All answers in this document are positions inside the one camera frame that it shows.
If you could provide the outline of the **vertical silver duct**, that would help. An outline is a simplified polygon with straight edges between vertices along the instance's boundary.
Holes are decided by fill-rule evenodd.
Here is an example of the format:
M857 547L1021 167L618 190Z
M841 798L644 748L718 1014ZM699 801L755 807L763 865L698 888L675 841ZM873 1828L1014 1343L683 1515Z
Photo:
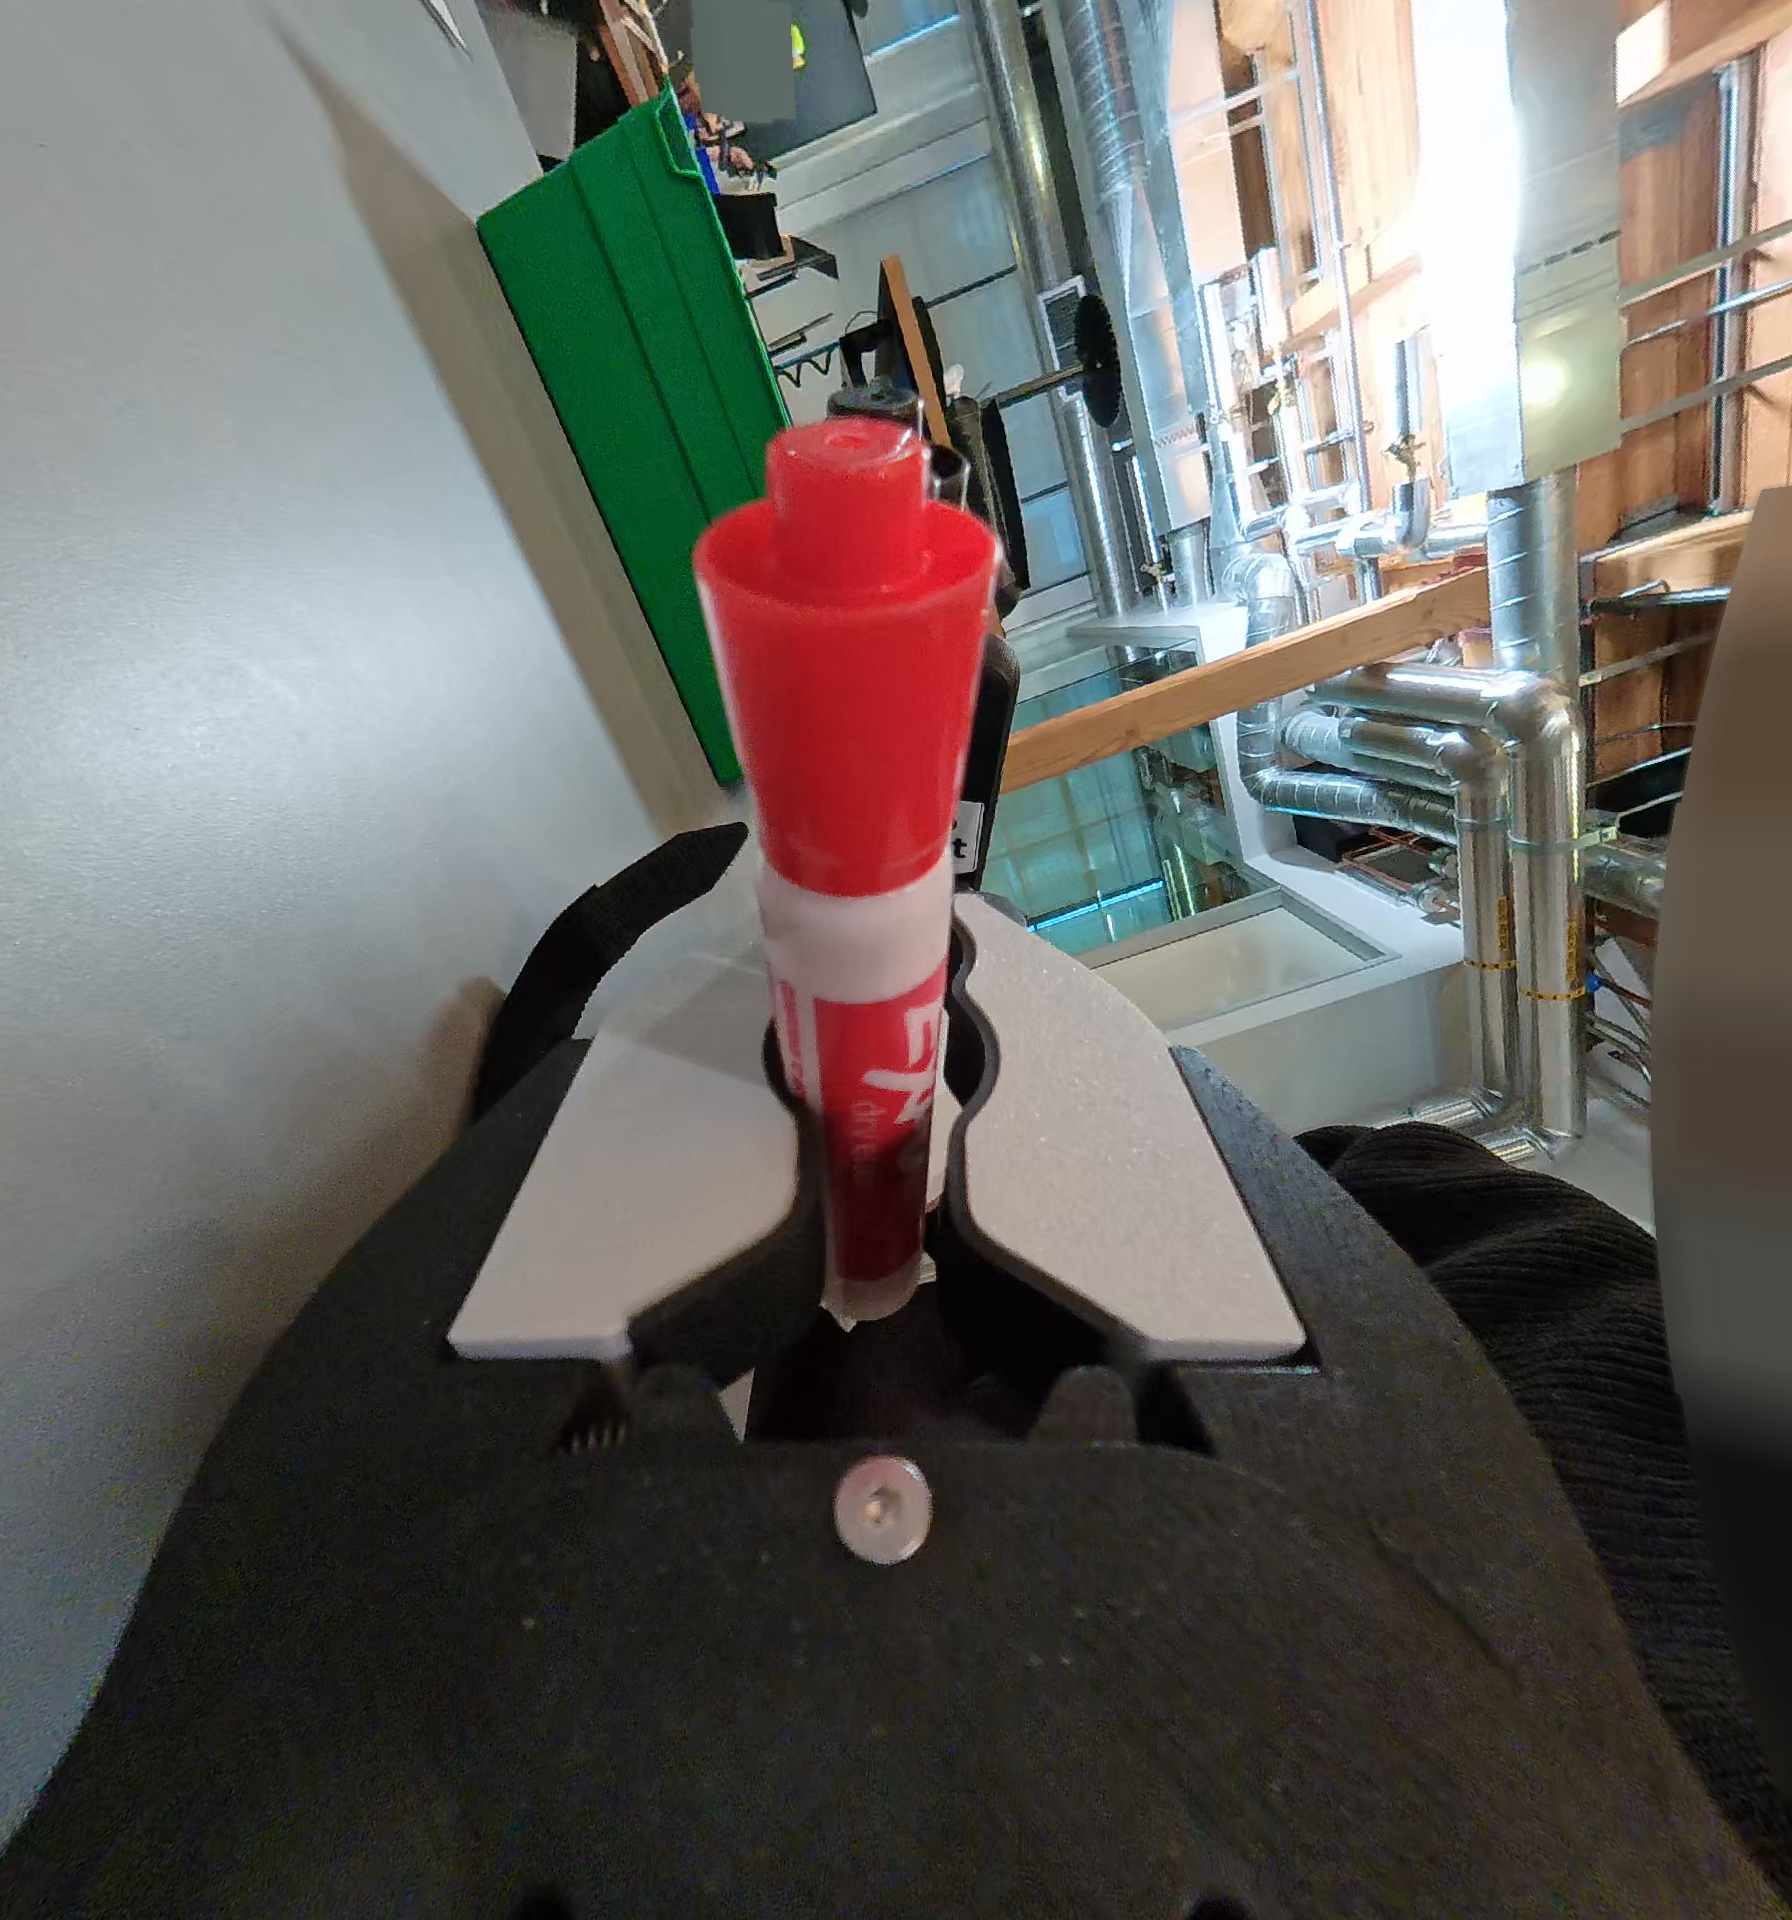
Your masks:
M1215 599L1209 381L1175 156L1160 5L1055 5L1064 118L1101 296L1117 330L1123 413L1170 596Z

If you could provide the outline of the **person's black sweater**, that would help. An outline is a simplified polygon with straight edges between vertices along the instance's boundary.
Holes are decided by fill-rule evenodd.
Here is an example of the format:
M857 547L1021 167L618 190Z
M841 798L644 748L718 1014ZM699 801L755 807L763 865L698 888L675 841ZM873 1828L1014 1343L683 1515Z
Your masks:
M1651 1235L1427 1124L1296 1144L1434 1285L1546 1450L1657 1710L1792 1908L1792 1801L1756 1738L1699 1520Z

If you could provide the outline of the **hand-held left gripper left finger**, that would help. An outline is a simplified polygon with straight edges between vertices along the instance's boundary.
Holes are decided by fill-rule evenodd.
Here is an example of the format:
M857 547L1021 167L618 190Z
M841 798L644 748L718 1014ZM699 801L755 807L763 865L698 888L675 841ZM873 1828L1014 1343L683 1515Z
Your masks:
M821 1300L763 972L662 972L608 1014L447 1335L465 1358L757 1363Z

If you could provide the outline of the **silver ducts bundle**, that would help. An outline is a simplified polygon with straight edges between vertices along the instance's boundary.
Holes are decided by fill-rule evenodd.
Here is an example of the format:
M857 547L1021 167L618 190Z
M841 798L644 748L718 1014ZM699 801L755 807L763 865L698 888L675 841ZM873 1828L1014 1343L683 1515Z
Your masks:
M1238 715L1236 755L1267 812L1449 844L1507 839L1507 755L1473 729L1270 700Z

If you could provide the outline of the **red dry-erase marker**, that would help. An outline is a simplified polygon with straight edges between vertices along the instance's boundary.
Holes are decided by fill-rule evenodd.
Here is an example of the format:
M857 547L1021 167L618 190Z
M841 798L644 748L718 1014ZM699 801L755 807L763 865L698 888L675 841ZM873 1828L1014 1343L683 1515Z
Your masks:
M932 494L917 431L870 417L779 434L763 497L691 557L755 814L768 1018L817 1129L825 1303L851 1324L920 1285L998 567L993 532Z

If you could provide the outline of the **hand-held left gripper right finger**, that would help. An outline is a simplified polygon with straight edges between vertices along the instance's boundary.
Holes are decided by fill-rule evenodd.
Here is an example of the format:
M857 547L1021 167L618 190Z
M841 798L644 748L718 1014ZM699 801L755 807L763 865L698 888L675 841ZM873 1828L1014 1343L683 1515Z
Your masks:
M1306 1332L1162 1030L998 907L954 928L983 1057L950 1144L965 1242L1118 1363L1294 1358Z

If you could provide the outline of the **green plastic bin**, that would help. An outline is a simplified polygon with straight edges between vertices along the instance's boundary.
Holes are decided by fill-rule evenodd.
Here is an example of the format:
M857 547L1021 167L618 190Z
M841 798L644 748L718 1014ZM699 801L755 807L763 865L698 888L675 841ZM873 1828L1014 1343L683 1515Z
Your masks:
M476 220L476 238L711 776L740 781L691 551L766 489L782 397L671 91Z

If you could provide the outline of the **shiny steel pipe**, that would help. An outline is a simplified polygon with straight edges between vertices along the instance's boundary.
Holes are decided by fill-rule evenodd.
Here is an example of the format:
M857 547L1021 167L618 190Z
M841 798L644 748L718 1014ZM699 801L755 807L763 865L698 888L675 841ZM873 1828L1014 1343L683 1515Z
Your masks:
M1521 1116L1542 1150L1586 1131L1584 729L1578 470L1486 495L1491 668L1370 665L1315 686L1338 705L1489 734L1507 755Z

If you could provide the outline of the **wooden handrail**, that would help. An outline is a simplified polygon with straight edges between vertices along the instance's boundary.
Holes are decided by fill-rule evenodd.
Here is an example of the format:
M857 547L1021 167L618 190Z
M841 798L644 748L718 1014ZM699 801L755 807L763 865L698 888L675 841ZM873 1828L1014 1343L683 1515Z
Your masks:
M1486 574L1471 569L1075 709L1012 735L1001 766L1001 794L1067 779L1247 706L1398 660L1412 648L1485 624L1486 616Z

